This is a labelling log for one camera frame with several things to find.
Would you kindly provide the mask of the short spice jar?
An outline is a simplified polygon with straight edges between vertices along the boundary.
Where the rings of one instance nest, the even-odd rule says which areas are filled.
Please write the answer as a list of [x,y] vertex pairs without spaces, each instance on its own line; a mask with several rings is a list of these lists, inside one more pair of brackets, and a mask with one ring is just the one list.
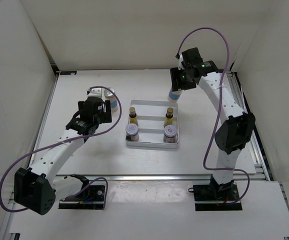
[[165,143],[175,143],[178,135],[178,130],[174,125],[167,125],[164,127],[163,141]]
[[139,128],[135,123],[129,123],[125,127],[126,140],[130,142],[137,142],[139,140]]

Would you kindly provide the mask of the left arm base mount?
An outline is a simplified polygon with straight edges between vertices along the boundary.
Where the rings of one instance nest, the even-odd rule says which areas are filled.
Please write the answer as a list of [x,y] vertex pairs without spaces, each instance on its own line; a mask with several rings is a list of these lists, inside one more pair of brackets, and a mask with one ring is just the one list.
[[79,180],[81,190],[79,194],[73,197],[68,196],[60,200],[58,209],[61,210],[104,210],[107,202],[109,183],[105,177],[97,177],[89,180],[85,176],[71,174],[71,178]]

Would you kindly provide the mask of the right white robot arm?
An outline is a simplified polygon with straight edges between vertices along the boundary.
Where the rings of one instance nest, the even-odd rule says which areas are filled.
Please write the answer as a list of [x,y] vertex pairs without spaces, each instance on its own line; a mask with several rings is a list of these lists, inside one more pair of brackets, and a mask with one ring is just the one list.
[[199,87],[204,91],[217,117],[211,142],[219,152],[210,177],[209,195],[222,199],[233,186],[233,172],[238,156],[250,141],[256,118],[240,107],[223,84],[224,72],[213,61],[203,61],[198,48],[176,54],[178,66],[170,69],[169,99],[177,101],[182,91]]

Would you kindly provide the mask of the tall white shaker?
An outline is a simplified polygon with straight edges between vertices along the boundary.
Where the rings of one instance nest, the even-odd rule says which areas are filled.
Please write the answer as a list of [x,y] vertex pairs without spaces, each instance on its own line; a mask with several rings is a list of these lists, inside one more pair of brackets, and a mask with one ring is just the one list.
[[118,101],[117,101],[117,98],[114,96],[114,93],[115,93],[115,90],[112,87],[109,87],[108,90],[105,89],[103,91],[104,98],[110,101],[110,107],[111,107],[112,113],[116,112],[119,109]]
[[183,90],[172,91],[172,89],[170,89],[168,96],[167,96],[168,101],[171,103],[177,103],[182,92]]

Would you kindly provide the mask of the yellow label bottle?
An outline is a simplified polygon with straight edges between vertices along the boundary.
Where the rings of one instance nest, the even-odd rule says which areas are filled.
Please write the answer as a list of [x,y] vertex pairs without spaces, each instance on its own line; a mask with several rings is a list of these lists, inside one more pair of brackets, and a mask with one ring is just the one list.
[[164,128],[168,125],[173,124],[173,116],[174,116],[173,113],[174,113],[174,109],[172,107],[168,107],[166,110],[164,124],[163,124]]
[[129,108],[129,123],[139,125],[136,109],[134,107]]

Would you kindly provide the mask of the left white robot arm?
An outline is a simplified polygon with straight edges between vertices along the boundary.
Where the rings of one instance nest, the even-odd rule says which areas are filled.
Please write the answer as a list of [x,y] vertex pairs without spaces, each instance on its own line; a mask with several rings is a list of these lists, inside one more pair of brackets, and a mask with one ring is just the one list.
[[111,103],[90,96],[78,102],[78,111],[65,126],[58,145],[51,147],[39,161],[27,169],[19,168],[14,175],[14,200],[40,215],[50,211],[55,202],[90,201],[90,181],[79,174],[61,180],[56,175],[73,153],[79,149],[100,124],[112,122]]

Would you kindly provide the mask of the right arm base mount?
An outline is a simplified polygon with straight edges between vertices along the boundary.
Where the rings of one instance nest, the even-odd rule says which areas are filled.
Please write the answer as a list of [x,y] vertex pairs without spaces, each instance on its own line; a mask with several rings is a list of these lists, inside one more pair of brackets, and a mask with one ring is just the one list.
[[220,212],[220,211],[242,211],[242,204],[237,185],[233,185],[233,190],[224,196],[215,197],[208,184],[193,185],[188,188],[188,192],[193,194],[196,212]]

